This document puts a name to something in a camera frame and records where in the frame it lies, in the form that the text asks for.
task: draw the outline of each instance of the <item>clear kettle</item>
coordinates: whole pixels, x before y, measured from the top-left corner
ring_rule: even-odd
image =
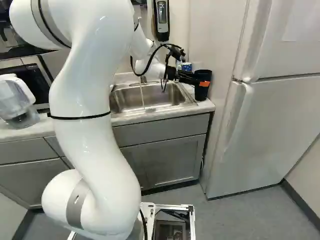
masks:
[[[40,121],[33,104],[36,98],[16,74],[0,75],[0,118],[14,129],[24,129]]]

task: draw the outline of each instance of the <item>sink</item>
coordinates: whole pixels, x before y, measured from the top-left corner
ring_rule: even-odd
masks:
[[[114,117],[171,111],[197,105],[179,83],[168,82],[165,92],[160,82],[116,85],[110,94]]]

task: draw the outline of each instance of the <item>refrigerator door handle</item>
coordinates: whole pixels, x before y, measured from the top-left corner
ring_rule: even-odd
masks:
[[[241,105],[241,109],[239,111],[239,114],[237,116],[237,121],[234,126],[233,132],[230,134],[229,140],[225,144],[224,152],[226,153],[228,149],[232,149],[234,145],[238,143],[239,137],[241,135],[241,132],[245,126],[246,120],[247,120],[247,114],[249,112],[249,108],[251,106],[252,97],[254,93],[254,89],[249,84],[246,84],[244,82],[241,83],[245,88],[245,94],[243,98],[243,102]]]

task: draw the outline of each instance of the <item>refrigerator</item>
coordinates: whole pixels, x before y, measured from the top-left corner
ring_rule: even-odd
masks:
[[[219,124],[209,133],[202,188],[212,199],[276,185],[320,133],[320,0],[200,0],[196,8],[208,40],[196,45],[197,59],[191,39],[190,59],[205,58],[220,94],[210,95]]]

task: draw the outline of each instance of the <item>refrigerator door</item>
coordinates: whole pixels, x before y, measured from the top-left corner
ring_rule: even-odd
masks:
[[[320,0],[250,0],[234,77],[320,73]]]
[[[232,82],[208,198],[278,184],[320,133],[320,76]]]

